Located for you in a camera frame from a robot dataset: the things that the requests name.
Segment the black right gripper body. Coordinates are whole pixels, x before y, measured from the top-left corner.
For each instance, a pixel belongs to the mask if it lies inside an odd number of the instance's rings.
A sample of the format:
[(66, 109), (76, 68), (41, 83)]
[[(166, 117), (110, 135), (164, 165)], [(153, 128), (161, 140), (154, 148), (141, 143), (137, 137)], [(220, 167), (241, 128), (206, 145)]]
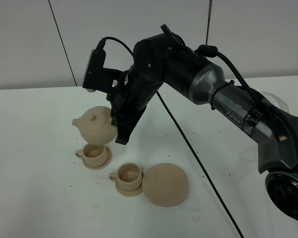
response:
[(139, 121), (153, 95), (161, 87), (161, 63), (136, 63), (127, 71), (107, 68), (111, 80), (117, 80), (116, 93), (109, 94), (112, 124)]

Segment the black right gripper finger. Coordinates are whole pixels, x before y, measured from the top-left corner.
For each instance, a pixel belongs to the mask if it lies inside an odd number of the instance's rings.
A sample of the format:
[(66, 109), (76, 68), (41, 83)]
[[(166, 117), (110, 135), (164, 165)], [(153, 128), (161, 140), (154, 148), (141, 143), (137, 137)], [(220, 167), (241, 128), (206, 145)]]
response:
[(126, 145), (137, 123), (146, 110), (149, 100), (113, 100), (113, 114), (116, 122), (117, 137), (115, 142)]

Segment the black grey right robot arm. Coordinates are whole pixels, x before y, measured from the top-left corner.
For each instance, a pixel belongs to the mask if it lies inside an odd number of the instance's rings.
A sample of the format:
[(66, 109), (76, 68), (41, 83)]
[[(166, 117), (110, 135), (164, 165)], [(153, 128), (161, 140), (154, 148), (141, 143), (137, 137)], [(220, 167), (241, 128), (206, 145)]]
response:
[(209, 104), (258, 145), (258, 170), (267, 171), (273, 203), (298, 220), (298, 117), (278, 109), (252, 89), (214, 46), (192, 50), (162, 25), (162, 34), (139, 41), (131, 68), (107, 98), (118, 136), (127, 144), (147, 103), (163, 83), (197, 105)]

